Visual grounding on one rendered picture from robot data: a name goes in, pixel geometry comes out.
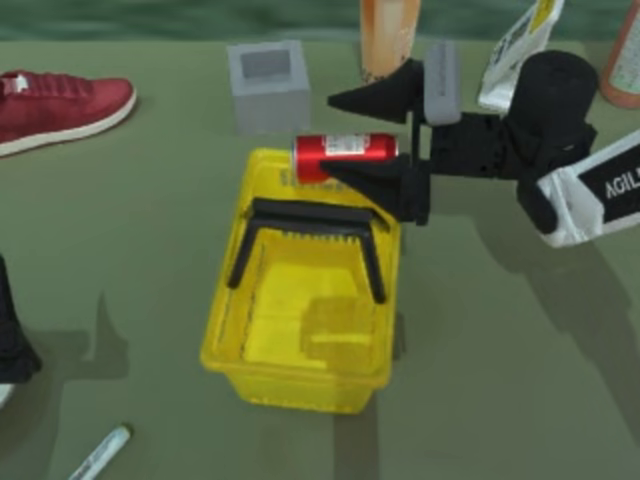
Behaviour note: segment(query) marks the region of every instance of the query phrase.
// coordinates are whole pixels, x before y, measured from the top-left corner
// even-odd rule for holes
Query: soda can
[[[324,160],[384,162],[398,155],[398,139],[388,133],[300,135],[291,152],[291,169],[299,183],[321,183],[329,178]]]

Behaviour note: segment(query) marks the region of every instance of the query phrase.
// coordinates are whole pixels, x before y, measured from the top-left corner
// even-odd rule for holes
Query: yellow plastic container
[[[358,413],[391,374],[400,226],[373,225],[387,299],[372,298],[359,242],[261,230],[240,286],[227,287],[256,197],[375,208],[335,182],[297,185],[287,151],[252,152],[209,315],[201,362],[246,401]]]

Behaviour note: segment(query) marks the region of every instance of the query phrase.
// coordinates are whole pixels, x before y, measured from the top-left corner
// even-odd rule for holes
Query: sneaker
[[[0,75],[0,156],[103,132],[122,122],[135,102],[136,92],[125,79]]]

